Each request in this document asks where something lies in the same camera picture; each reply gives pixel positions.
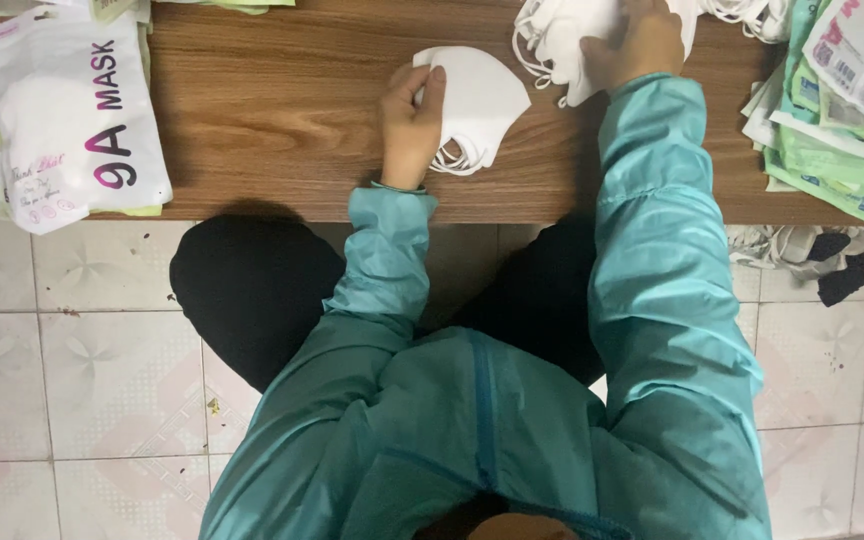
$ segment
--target plastic bag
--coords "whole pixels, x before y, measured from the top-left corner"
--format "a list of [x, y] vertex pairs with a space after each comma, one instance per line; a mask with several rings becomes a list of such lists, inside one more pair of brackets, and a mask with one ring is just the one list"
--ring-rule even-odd
[[172, 199], [131, 11], [38, 6], [0, 24], [0, 184], [42, 235]]

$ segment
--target black pants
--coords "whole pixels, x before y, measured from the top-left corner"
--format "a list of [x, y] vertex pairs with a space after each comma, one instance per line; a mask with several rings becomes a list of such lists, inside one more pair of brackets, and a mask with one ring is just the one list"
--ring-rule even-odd
[[[566, 216], [514, 253], [450, 326], [504, 341], [591, 385], [604, 374], [589, 338], [594, 261], [594, 219]], [[169, 275], [205, 343], [264, 392], [318, 323], [345, 267], [302, 223], [221, 215], [186, 232]]]

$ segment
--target wooden table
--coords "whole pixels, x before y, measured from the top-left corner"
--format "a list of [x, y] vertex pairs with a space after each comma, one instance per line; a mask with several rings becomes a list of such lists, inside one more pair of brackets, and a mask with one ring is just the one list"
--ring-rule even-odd
[[[395, 69], [435, 45], [495, 55], [527, 82], [532, 107], [494, 166], [430, 173], [439, 222], [548, 223], [594, 196], [602, 96], [559, 110], [560, 87], [531, 87], [511, 49], [521, 0], [298, 0], [248, 16], [155, 4], [151, 93], [174, 187], [167, 219], [204, 219], [241, 201], [273, 202], [309, 221], [345, 221], [349, 191], [378, 169], [374, 107]], [[699, 21], [685, 76], [704, 85], [705, 148], [726, 223], [856, 223], [805, 194], [764, 191], [761, 156], [742, 135], [750, 85], [781, 47], [711, 16]], [[116, 214], [103, 214], [111, 217]]]

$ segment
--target person's left hand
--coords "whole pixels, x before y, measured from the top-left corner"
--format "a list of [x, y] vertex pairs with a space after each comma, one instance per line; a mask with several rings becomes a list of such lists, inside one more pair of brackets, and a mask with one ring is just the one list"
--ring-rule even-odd
[[[416, 108], [416, 92], [425, 86], [422, 105]], [[382, 184], [398, 190], [417, 190], [439, 150], [442, 105], [446, 99], [446, 70], [405, 64], [395, 71], [379, 114], [385, 161]]]

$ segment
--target person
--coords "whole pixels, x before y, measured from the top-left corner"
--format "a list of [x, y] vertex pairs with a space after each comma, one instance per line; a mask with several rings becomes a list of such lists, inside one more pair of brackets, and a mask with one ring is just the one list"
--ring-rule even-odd
[[382, 99], [347, 262], [294, 221], [186, 233], [177, 300], [264, 394], [201, 540], [770, 538], [702, 88], [666, 0], [625, 9], [619, 50], [582, 41], [611, 98], [595, 215], [546, 228], [453, 325], [416, 339], [441, 68], [403, 67]]

